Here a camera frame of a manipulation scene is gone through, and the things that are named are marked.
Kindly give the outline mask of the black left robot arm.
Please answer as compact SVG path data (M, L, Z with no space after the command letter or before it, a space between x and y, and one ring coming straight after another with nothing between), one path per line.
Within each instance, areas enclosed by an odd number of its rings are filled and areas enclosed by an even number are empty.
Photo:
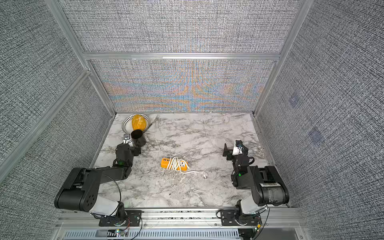
M74 168L56 195L54 205L57 209L87 212L98 219L99 226L138 226L141 211L127 212L120 199L112 201L98 195L101 184L128 178L132 171L135 156L141 154L141 147L120 144L116 148L116 159L111 167Z

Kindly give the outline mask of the orange power strip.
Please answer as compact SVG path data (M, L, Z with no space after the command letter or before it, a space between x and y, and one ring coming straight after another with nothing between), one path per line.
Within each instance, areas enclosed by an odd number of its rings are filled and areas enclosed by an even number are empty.
M161 168L177 172L187 172L189 170L188 163L178 157L163 158Z

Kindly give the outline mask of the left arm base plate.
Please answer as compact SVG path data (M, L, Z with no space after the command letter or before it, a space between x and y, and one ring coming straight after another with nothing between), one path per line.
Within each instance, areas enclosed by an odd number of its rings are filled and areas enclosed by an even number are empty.
M141 210L125 210L124 216L115 215L99 220L99 227L139 227L142 220Z

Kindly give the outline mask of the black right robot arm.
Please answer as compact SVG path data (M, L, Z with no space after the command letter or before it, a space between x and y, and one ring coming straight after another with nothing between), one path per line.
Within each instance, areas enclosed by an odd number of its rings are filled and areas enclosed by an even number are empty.
M251 195L239 200L232 210L220 210L223 226L259 226L261 213L268 206L287 204L290 195L276 167L254 166L255 158L248 156L249 149L242 141L235 141L233 149L224 145L223 156L232 162L231 181L238 190L250 190Z

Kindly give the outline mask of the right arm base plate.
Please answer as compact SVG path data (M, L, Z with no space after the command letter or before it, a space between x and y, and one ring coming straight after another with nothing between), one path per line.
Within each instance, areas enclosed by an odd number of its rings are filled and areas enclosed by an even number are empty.
M216 211L216 217L223 226L258 226L262 224L259 214L245 215L240 210L219 209Z

